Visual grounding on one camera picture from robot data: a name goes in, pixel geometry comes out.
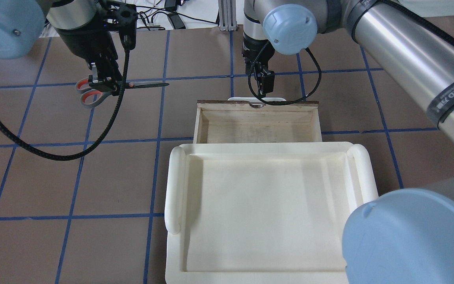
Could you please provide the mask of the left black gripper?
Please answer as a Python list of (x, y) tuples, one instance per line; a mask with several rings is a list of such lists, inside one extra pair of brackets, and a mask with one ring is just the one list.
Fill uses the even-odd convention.
[(84, 59), (91, 74), (88, 84), (103, 94), (119, 96), (123, 76), (112, 36), (103, 29), (60, 29), (60, 38), (75, 56)]

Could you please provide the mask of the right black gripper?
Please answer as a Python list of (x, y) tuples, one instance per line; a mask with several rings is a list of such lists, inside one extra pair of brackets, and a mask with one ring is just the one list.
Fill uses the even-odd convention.
[(246, 74), (251, 74), (249, 86), (253, 91), (259, 91), (261, 97), (274, 91), (275, 72), (268, 64), (274, 53), (275, 49), (267, 39), (243, 38), (242, 57)]

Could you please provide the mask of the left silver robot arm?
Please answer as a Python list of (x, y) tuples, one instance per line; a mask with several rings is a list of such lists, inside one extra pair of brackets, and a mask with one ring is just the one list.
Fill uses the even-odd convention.
[(68, 50), (85, 61), (88, 84), (99, 92), (121, 92), (123, 75), (99, 0), (0, 0), (0, 59), (28, 54), (48, 23)]

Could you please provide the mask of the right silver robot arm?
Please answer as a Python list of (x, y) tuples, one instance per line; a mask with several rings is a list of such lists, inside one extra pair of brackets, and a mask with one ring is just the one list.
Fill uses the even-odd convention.
[(326, 141), (364, 144), (380, 201), (454, 193), (454, 37), (392, 0), (246, 0), (248, 74), (296, 80)]

